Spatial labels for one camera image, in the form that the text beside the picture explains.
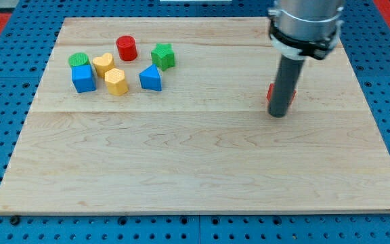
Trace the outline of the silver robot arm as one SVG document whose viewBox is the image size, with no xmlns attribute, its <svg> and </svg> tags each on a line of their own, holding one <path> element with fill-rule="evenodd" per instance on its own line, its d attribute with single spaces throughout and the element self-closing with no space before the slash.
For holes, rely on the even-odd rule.
<svg viewBox="0 0 390 244">
<path fill-rule="evenodd" d="M 337 46 L 344 0 L 277 0 L 267 11 L 272 45 L 286 58 L 323 60 Z"/>
</svg>

